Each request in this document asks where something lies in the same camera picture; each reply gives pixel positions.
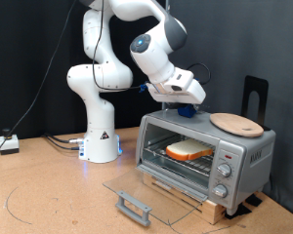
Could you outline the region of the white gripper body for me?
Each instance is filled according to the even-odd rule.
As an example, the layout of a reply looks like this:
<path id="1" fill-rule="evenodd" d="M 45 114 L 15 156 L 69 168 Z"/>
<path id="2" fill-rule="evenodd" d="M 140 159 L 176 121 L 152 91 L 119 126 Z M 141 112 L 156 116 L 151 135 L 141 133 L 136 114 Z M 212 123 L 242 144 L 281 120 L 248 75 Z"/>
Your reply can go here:
<path id="1" fill-rule="evenodd" d="M 171 74 L 148 76 L 147 89 L 152 98 L 159 102 L 201 104 L 206 93 L 193 73 L 176 67 Z"/>

